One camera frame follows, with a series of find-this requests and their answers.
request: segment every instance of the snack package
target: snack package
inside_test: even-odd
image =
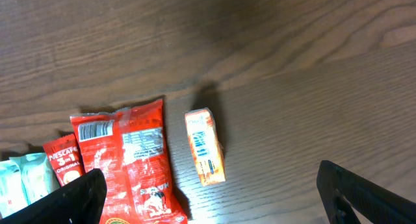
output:
[[[59,188],[59,184],[45,153],[10,157],[21,171],[21,183],[28,205]]]
[[[74,134],[44,144],[44,150],[61,186],[85,174]]]
[[[172,193],[162,107],[71,116],[85,171],[101,169],[107,183],[101,224],[187,223]]]
[[[0,214],[5,218],[27,206],[20,168],[10,160],[0,162]]]
[[[224,182],[224,156],[216,137],[215,122],[208,108],[185,114],[190,151],[202,186]]]

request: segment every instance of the yellow logo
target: yellow logo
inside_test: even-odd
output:
[[[105,224],[130,224],[130,223],[120,218],[110,218],[105,222]]]

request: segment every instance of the red plastic wrapper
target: red plastic wrapper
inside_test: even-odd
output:
[[[61,186],[85,174],[73,134],[45,143],[44,150]]]
[[[107,182],[100,224],[188,222],[172,193],[162,107],[71,116],[85,170],[101,169]]]

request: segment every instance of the black object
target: black object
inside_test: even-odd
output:
[[[99,223],[107,194],[103,172],[93,169],[39,201],[0,221],[0,224]]]
[[[416,204],[333,162],[320,163],[317,186],[331,224],[360,223],[353,206],[373,223],[416,223]]]

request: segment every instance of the wooden table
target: wooden table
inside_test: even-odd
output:
[[[164,95],[191,223],[327,223],[327,159],[416,201],[416,0],[0,0],[0,148]],[[202,188],[184,113],[208,106],[227,181]]]

